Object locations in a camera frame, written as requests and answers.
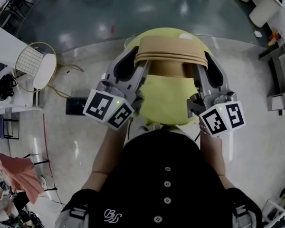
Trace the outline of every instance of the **black shirt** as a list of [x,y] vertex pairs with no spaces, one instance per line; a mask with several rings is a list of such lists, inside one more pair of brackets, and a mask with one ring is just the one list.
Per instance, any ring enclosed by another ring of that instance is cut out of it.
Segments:
[[82,227],[226,228],[232,227],[237,200],[257,207],[240,190],[224,189],[194,141],[157,130],[128,142],[100,192],[74,194],[56,227],[81,222]]

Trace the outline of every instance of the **white floor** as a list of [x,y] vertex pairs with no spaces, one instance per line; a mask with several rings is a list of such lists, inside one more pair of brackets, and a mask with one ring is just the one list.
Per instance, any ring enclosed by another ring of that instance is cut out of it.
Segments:
[[[268,112],[266,97],[273,87],[267,63],[257,54],[262,49],[251,44],[221,38],[200,37],[225,70],[229,85],[242,102],[246,127],[224,138],[224,156],[230,180],[260,207],[268,198],[278,197],[285,185],[285,116]],[[71,96],[88,96],[110,61],[123,50],[123,40],[94,44],[65,53],[65,62],[76,64],[84,73],[62,68],[54,86]],[[37,153],[34,161],[46,159],[43,114],[53,180],[62,203],[67,203],[86,181],[106,127],[84,116],[65,115],[64,98],[46,91],[44,112],[22,112],[20,140],[10,140],[12,156]],[[183,128],[192,138],[198,127]],[[49,188],[54,187],[47,164],[38,167]],[[59,201],[56,192],[47,196]],[[53,227],[62,206],[39,198],[30,208],[40,215],[46,227]]]

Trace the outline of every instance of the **black chair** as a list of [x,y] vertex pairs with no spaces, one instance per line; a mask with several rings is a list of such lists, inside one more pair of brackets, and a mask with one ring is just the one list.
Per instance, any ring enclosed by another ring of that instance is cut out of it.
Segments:
[[0,115],[0,138],[1,139],[19,139],[15,138],[14,135],[7,135],[4,133],[4,122],[19,122],[18,120],[3,118],[2,115]]
[[14,13],[16,13],[18,16],[19,14],[17,13],[17,10],[19,10],[19,12],[23,15],[23,17],[25,17],[24,13],[21,11],[21,7],[22,5],[26,5],[29,8],[28,4],[34,5],[33,3],[28,2],[26,0],[11,0],[9,2],[8,8]]
[[10,34],[13,34],[16,31],[17,26],[13,25],[15,20],[11,18],[14,18],[18,22],[22,21],[21,17],[18,17],[13,11],[6,9],[0,15],[0,27]]

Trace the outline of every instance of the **shirt button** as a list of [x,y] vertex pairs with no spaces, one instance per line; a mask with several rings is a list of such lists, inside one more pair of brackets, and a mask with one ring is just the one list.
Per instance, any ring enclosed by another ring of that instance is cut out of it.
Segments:
[[171,199],[170,198],[164,198],[163,200],[166,204],[170,204],[171,203]]
[[155,223],[161,223],[162,222],[162,217],[157,215],[157,216],[154,217],[153,220],[154,220]]
[[171,182],[169,182],[169,181],[165,181],[165,182],[164,182],[164,185],[165,185],[165,187],[167,187],[167,188],[168,188],[168,187],[170,187],[170,186],[171,186]]

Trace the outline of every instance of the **black cable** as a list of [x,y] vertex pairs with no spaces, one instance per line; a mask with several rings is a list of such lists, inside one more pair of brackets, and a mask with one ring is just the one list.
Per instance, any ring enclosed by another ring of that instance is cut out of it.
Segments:
[[196,141],[197,141],[197,139],[199,138],[199,136],[200,136],[200,132],[199,132],[199,134],[196,136],[196,138],[195,138],[194,142],[196,142]]
[[60,204],[62,205],[62,207],[65,206],[65,204],[62,203],[62,201],[61,201],[61,199],[60,199],[60,197],[59,197],[59,195],[58,195],[58,192],[57,192],[57,191],[55,191],[55,192],[56,192],[56,194],[57,194],[57,197],[58,197],[58,199],[59,199]]
[[128,140],[130,139],[130,127],[131,127],[132,122],[133,122],[133,117],[130,117],[129,125],[128,125]]
[[64,206],[65,206],[64,203],[56,202],[56,201],[50,199],[48,196],[41,196],[41,197],[46,197],[48,200],[51,200],[51,201],[53,201],[54,203],[58,203],[58,204],[61,204],[61,205],[64,205]]

